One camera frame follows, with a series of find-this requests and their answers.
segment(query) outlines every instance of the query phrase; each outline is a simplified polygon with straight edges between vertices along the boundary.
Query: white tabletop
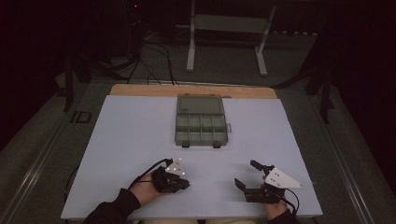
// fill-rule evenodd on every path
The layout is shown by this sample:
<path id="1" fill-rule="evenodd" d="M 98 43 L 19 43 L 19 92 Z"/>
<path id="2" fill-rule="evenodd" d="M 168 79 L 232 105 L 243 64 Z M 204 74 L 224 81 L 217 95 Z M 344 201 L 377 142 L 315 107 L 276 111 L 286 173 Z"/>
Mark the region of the white tabletop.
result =
<path id="1" fill-rule="evenodd" d="M 227 146 L 177 147 L 176 97 L 107 96 L 64 207 L 62 218 L 85 218 L 99 203 L 164 158 L 182 159 L 191 186 L 133 212 L 132 219 L 265 217 L 259 203 L 246 203 L 233 182 L 259 188 L 255 160 L 274 165 L 304 185 L 294 189 L 298 216 L 321 215 L 320 205 L 283 105 L 277 99 L 223 99 L 232 125 Z M 286 193 L 296 204 L 294 196 Z"/>

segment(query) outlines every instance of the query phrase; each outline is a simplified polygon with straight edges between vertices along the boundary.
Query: black sleeve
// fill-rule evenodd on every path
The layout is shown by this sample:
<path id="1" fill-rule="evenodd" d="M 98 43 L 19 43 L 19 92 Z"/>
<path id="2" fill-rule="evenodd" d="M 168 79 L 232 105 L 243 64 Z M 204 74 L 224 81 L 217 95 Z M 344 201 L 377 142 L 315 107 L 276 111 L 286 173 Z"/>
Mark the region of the black sleeve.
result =
<path id="1" fill-rule="evenodd" d="M 300 222 L 288 209 L 282 215 L 269 220 L 268 224 L 300 224 Z"/>
<path id="2" fill-rule="evenodd" d="M 84 224 L 125 224 L 129 215 L 140 208 L 140 202 L 128 189 L 121 189 L 112 203 L 100 203 L 85 219 Z"/>

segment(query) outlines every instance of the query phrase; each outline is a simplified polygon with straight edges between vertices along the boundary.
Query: gray plastic case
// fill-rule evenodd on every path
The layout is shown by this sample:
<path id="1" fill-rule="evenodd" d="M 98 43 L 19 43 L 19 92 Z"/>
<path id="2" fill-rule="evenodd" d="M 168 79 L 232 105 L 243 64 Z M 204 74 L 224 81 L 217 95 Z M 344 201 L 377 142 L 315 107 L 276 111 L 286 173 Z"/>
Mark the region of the gray plastic case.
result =
<path id="1" fill-rule="evenodd" d="M 177 146 L 227 145 L 227 122 L 220 95 L 189 95 L 177 97 L 175 141 Z"/>

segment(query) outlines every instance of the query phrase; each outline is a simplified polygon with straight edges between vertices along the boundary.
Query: person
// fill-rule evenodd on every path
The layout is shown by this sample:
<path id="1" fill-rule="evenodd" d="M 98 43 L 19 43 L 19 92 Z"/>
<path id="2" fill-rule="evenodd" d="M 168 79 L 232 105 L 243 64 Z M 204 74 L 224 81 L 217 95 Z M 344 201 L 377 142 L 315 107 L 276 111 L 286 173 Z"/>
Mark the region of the person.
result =
<path id="1" fill-rule="evenodd" d="M 84 224 L 125 224 L 127 218 L 136 209 L 150 203 L 161 196 L 152 182 L 151 174 L 144 175 L 140 182 L 133 185 L 130 189 L 121 189 L 117 199 L 112 203 L 100 203 L 85 219 Z M 268 224 L 298 224 L 300 223 L 288 209 L 286 203 L 280 201 L 275 204 L 263 205 L 267 213 Z M 223 223 L 246 223 L 245 220 L 233 222 L 230 219 Z"/>

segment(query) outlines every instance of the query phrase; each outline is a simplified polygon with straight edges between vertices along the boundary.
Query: person's left hand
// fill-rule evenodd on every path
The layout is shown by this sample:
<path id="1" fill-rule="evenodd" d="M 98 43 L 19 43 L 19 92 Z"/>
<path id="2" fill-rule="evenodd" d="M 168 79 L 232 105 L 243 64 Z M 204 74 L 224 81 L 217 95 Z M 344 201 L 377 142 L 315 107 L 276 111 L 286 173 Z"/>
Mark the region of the person's left hand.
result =
<path id="1" fill-rule="evenodd" d="M 129 189 L 129 191 L 136 196 L 141 206 L 161 196 L 161 193 L 158 192 L 154 188 L 152 182 L 150 182 L 151 180 L 151 173 L 144 175 L 139 181 L 146 182 L 137 182 Z"/>

